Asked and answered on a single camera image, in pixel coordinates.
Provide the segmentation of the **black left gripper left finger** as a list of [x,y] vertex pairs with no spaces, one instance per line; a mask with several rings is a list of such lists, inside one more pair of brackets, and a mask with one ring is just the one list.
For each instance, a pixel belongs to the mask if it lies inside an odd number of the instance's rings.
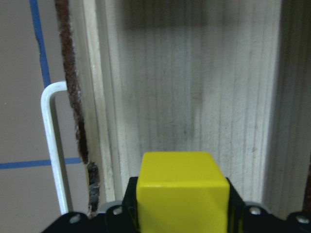
[[119,205],[90,219],[80,212],[60,216],[44,233],[139,233],[136,186],[138,177],[129,179],[124,198]]

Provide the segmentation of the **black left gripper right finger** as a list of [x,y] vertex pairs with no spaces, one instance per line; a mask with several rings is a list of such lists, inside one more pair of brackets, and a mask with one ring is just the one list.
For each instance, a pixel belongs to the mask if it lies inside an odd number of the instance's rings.
[[290,213],[282,220],[256,202],[243,201],[229,183],[228,233],[309,233],[311,215],[307,212]]

